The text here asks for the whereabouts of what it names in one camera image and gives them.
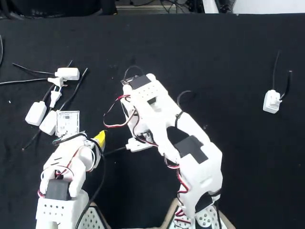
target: small white box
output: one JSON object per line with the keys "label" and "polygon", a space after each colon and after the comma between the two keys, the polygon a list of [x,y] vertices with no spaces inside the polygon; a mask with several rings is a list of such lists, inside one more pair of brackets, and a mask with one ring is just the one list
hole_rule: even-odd
{"label": "small white box", "polygon": [[42,121],[39,129],[48,135],[53,135],[55,132],[57,114],[55,111],[50,111]]}
{"label": "small white box", "polygon": [[281,95],[275,90],[269,90],[264,99],[263,110],[275,114],[280,109]]}
{"label": "small white box", "polygon": [[47,106],[43,101],[34,102],[25,117],[25,121],[31,125],[40,125],[44,115],[46,114]]}

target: black cable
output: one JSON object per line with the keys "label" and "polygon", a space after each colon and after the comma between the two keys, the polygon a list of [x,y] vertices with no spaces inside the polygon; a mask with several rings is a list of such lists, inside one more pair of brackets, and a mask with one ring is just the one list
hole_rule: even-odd
{"label": "black cable", "polygon": [[216,207],[216,212],[217,212],[217,220],[218,220],[218,224],[219,224],[219,229],[222,229],[222,225],[221,225],[221,221],[220,221],[220,214],[219,214],[219,208],[218,208],[218,201],[216,201],[215,203],[215,207]]}
{"label": "black cable", "polygon": [[42,81],[42,80],[48,80],[47,78],[40,78],[40,79],[32,79],[32,80],[16,80],[16,81],[7,81],[7,82],[1,82],[0,85],[5,84],[12,84],[12,83],[29,83],[34,81]]}
{"label": "black cable", "polygon": [[88,138],[88,137],[86,137],[86,138],[87,138],[88,141],[95,143],[95,145],[98,147],[98,149],[99,149],[99,151],[100,151],[100,153],[101,153],[101,157],[102,157],[102,159],[103,159],[103,167],[104,167],[103,169],[104,169],[104,170],[103,170],[103,175],[102,175],[101,183],[100,183],[100,185],[98,186],[98,188],[96,189],[96,191],[95,191],[95,193],[93,194],[93,196],[90,198],[90,200],[89,200],[89,202],[87,203],[87,205],[85,206],[84,210],[81,212],[81,215],[80,215],[80,217],[79,217],[79,219],[78,219],[78,221],[77,221],[77,223],[76,223],[76,225],[75,225],[75,229],[78,228],[78,226],[79,226],[80,223],[81,223],[81,219],[82,219],[83,216],[85,215],[85,213],[86,213],[86,211],[88,210],[90,204],[95,200],[95,198],[96,198],[97,195],[99,194],[100,189],[102,188],[102,186],[103,186],[103,184],[104,184],[104,182],[105,182],[105,177],[106,177],[106,158],[105,158],[105,156],[104,156],[104,154],[103,154],[103,152],[102,152],[102,149],[101,149],[100,145],[99,145],[96,141],[94,141],[93,139],[90,139],[90,138]]}
{"label": "black cable", "polygon": [[[71,61],[69,62],[69,64],[67,65],[67,68],[69,68],[69,67],[71,66],[72,62],[73,62],[73,60],[71,60]],[[42,101],[46,102],[46,100],[47,100],[47,98],[48,98],[48,95],[51,93],[51,91],[53,90],[54,87],[55,87],[55,85],[52,84],[52,86],[48,89],[48,91],[47,91],[46,94],[44,95]]]}
{"label": "black cable", "polygon": [[22,151],[26,150],[35,140],[35,138],[38,137],[38,135],[41,133],[41,130],[39,129],[36,134],[28,141],[28,143],[21,148]]}
{"label": "black cable", "polygon": [[130,66],[129,68],[127,68],[127,70],[125,71],[124,78],[123,78],[123,81],[124,81],[124,82],[126,82],[125,79],[126,79],[127,73],[128,73],[128,71],[129,71],[131,68],[137,68],[137,69],[139,69],[139,70],[141,71],[142,75],[144,75],[144,71],[143,71],[142,68],[140,68],[140,67],[137,66],[137,65],[132,65],[132,66]]}
{"label": "black cable", "polygon": [[28,72],[30,72],[30,73],[38,73],[38,74],[46,74],[46,75],[55,75],[54,73],[41,72],[41,71],[36,71],[36,70],[28,69],[28,68],[23,67],[23,66],[21,66],[21,65],[19,65],[19,64],[16,64],[16,63],[12,63],[12,65],[15,66],[15,67],[18,67],[18,68],[20,68],[20,69],[23,69],[23,70],[25,70],[25,71],[28,71]]}
{"label": "black cable", "polygon": [[273,73],[272,73],[272,89],[275,89],[275,71],[278,63],[278,58],[280,57],[281,51],[277,51],[276,59],[273,66]]}
{"label": "black cable", "polygon": [[177,96],[177,105],[178,105],[178,107],[180,107],[180,99],[181,99],[181,96],[184,95],[185,93],[188,93],[188,92],[192,92],[192,91],[186,90],[186,91],[181,92],[181,93]]}
{"label": "black cable", "polygon": [[292,71],[288,71],[288,78],[287,78],[286,90],[285,90],[285,92],[281,95],[280,100],[284,99],[284,98],[288,95],[289,90],[290,90],[290,82],[291,82],[291,79],[292,79]]}
{"label": "black cable", "polygon": [[124,147],[121,147],[121,148],[118,148],[118,149],[114,149],[114,150],[109,151],[109,152],[107,152],[107,153],[104,153],[104,155],[105,155],[105,156],[108,156],[108,155],[110,155],[110,154],[113,154],[113,153],[115,153],[115,152],[118,152],[118,151],[121,151],[121,150],[124,150],[124,149],[126,149],[125,146],[124,146]]}
{"label": "black cable", "polygon": [[154,1],[155,1],[155,0],[151,0],[151,1],[147,2],[147,3],[143,3],[143,4],[139,4],[139,5],[135,5],[135,4],[133,3],[133,1],[130,1],[129,4],[131,4],[131,5],[135,6],[135,7],[138,7],[138,6],[146,6],[146,5],[149,5],[149,4],[153,3]]}
{"label": "black cable", "polygon": [[69,99],[67,99],[67,100],[61,105],[61,107],[60,107],[60,109],[59,109],[60,111],[65,107],[65,105],[67,105],[67,104],[74,98],[74,96],[76,95],[76,93],[77,93],[77,91],[78,91],[78,89],[79,89],[79,87],[80,87],[80,85],[81,85],[83,79],[84,79],[85,76],[86,76],[87,71],[88,71],[88,68],[86,68],[85,71],[83,72],[83,74],[82,74],[82,76],[81,76],[81,79],[80,79],[80,81],[78,82],[76,88],[74,89],[74,92],[73,92],[73,94],[71,95],[71,97],[70,97]]}
{"label": "black cable", "polygon": [[1,45],[1,56],[0,56],[0,67],[1,67],[3,62],[3,55],[4,55],[3,40],[1,35],[0,35],[0,45]]}

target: white power plug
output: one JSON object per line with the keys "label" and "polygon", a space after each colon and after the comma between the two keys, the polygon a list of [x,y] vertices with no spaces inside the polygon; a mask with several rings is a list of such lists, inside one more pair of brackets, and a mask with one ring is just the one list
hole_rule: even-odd
{"label": "white power plug", "polygon": [[264,99],[263,110],[275,114],[280,109],[281,95],[276,90],[269,90]]}
{"label": "white power plug", "polygon": [[25,121],[31,125],[40,125],[44,115],[46,114],[47,106],[44,101],[34,102],[25,117]]}
{"label": "white power plug", "polygon": [[40,124],[39,129],[48,135],[53,135],[55,132],[56,122],[57,122],[56,111],[50,111],[47,114],[47,116],[44,118],[42,123]]}
{"label": "white power plug", "polygon": [[64,80],[79,80],[80,71],[78,68],[59,68],[57,69],[55,76]]}

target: black wire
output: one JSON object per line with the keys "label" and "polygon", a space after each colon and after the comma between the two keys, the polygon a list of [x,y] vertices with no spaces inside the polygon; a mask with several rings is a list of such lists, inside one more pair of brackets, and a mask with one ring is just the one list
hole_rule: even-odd
{"label": "black wire", "polygon": [[21,65],[19,65],[19,64],[16,64],[16,63],[12,63],[12,65],[15,66],[15,67],[18,67],[18,68],[20,68],[20,69],[23,69],[23,70],[25,70],[25,71],[28,71],[28,72],[30,72],[30,73],[38,73],[38,74],[46,74],[46,75],[55,75],[54,73],[41,72],[41,71],[36,71],[36,70],[28,69],[28,68],[23,67],[23,66],[21,66]]}
{"label": "black wire", "polygon": [[192,92],[190,90],[186,90],[186,91],[183,91],[181,92],[178,96],[177,96],[177,105],[180,107],[180,99],[181,99],[181,96],[184,95],[185,93],[188,93],[188,92]]}
{"label": "black wire", "polygon": [[289,90],[290,90],[290,82],[291,82],[291,79],[292,79],[292,71],[289,71],[289,72],[288,72],[288,78],[287,78],[286,90],[285,90],[285,92],[282,94],[282,96],[280,97],[280,100],[284,99],[284,98],[288,95]]}
{"label": "black wire", "polygon": [[118,152],[118,151],[121,151],[121,150],[124,150],[124,149],[126,149],[125,146],[124,146],[124,147],[121,147],[121,148],[118,148],[118,149],[114,149],[114,150],[112,150],[112,151],[109,151],[109,152],[105,153],[104,156],[108,156],[108,155],[110,155],[110,154],[113,154],[113,153],[115,153],[115,152]]}
{"label": "black wire", "polygon": [[143,4],[140,4],[140,5],[134,5],[134,3],[133,3],[132,1],[130,1],[130,4],[133,5],[133,6],[135,6],[135,7],[138,7],[138,6],[146,6],[146,5],[149,5],[149,4],[153,3],[154,1],[155,1],[155,0],[151,0],[151,1],[147,2],[147,3],[143,3]]}
{"label": "black wire", "polygon": [[22,151],[26,150],[30,145],[32,145],[32,143],[34,142],[34,140],[38,137],[38,135],[41,133],[41,130],[39,129],[36,134],[28,141],[28,143],[21,148]]}
{"label": "black wire", "polygon": [[1,56],[0,56],[0,66],[1,66],[2,62],[3,62],[3,55],[4,55],[3,40],[2,40],[1,35],[0,35],[0,45],[1,45]]}
{"label": "black wire", "polygon": [[87,71],[88,71],[88,68],[86,68],[86,70],[83,72],[83,74],[82,74],[82,76],[81,76],[81,79],[80,79],[80,81],[78,82],[76,88],[74,89],[74,92],[73,92],[73,94],[71,95],[71,97],[70,97],[69,99],[67,99],[67,100],[61,105],[61,107],[60,107],[60,109],[59,109],[60,111],[65,107],[65,105],[67,105],[67,103],[69,103],[69,102],[74,98],[74,96],[76,95],[76,93],[77,93],[77,91],[78,91],[78,89],[79,89],[79,87],[80,87],[80,85],[81,85],[83,79],[84,79],[85,76],[86,76]]}
{"label": "black wire", "polygon": [[276,59],[273,66],[273,73],[272,73],[272,89],[275,89],[275,71],[278,63],[278,58],[280,57],[281,51],[277,51]]}
{"label": "black wire", "polygon": [[127,76],[127,73],[128,73],[128,71],[129,71],[131,68],[137,68],[137,69],[139,69],[139,70],[141,71],[142,75],[144,75],[144,71],[143,71],[142,68],[140,68],[140,67],[137,66],[137,65],[132,65],[132,66],[130,66],[129,68],[127,68],[127,70],[125,71],[123,81],[125,81],[126,76]]}
{"label": "black wire", "polygon": [[104,154],[103,154],[103,152],[102,152],[102,149],[101,149],[100,145],[99,145],[96,141],[94,141],[93,139],[90,139],[90,138],[88,138],[88,137],[86,137],[86,138],[87,138],[88,141],[95,143],[95,145],[98,147],[98,149],[99,149],[99,151],[100,151],[100,153],[101,153],[102,159],[103,159],[103,166],[104,166],[103,169],[104,169],[104,170],[103,170],[103,175],[102,175],[101,183],[100,183],[100,185],[98,186],[98,188],[96,189],[96,191],[95,191],[95,193],[93,194],[93,196],[90,198],[90,200],[89,200],[89,202],[87,203],[87,205],[85,206],[84,210],[81,212],[81,215],[80,215],[80,217],[79,217],[79,219],[78,219],[78,221],[77,221],[77,223],[76,223],[76,225],[75,225],[75,229],[78,228],[78,226],[79,226],[80,223],[81,223],[81,219],[82,219],[83,216],[85,215],[85,213],[86,213],[86,211],[88,210],[90,204],[94,201],[94,199],[95,199],[95,198],[97,197],[97,195],[99,194],[100,189],[102,188],[102,186],[103,186],[103,184],[104,184],[104,182],[105,182],[105,177],[106,177],[106,158],[105,158],[105,156],[104,156]]}
{"label": "black wire", "polygon": [[165,11],[166,11],[167,13],[170,13],[169,10],[167,10],[167,8],[164,6],[163,1],[164,1],[164,0],[160,0],[161,5],[163,6],[163,8],[165,9]]}
{"label": "black wire", "polygon": [[218,208],[218,201],[216,201],[215,203],[215,207],[216,207],[216,212],[217,212],[217,220],[218,220],[218,224],[219,224],[219,229],[222,229],[222,225],[221,225],[221,221],[220,221],[220,214],[219,214],[219,208]]}
{"label": "black wire", "polygon": [[[69,67],[71,66],[72,62],[73,62],[73,60],[71,60],[71,61],[69,62],[69,64],[67,65],[67,68],[69,68]],[[48,91],[47,91],[46,94],[44,95],[42,101],[45,102],[45,101],[47,100],[48,95],[50,94],[50,92],[53,90],[54,87],[55,87],[55,85],[52,84],[52,86],[48,89]]]}

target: power adapter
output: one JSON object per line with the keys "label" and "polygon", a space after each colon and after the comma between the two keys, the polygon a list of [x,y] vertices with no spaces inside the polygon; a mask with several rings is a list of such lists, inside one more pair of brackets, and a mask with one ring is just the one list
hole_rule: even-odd
{"label": "power adapter", "polygon": [[34,102],[30,107],[30,110],[25,117],[25,121],[31,125],[39,126],[42,122],[44,115],[46,114],[47,106],[44,101]]}

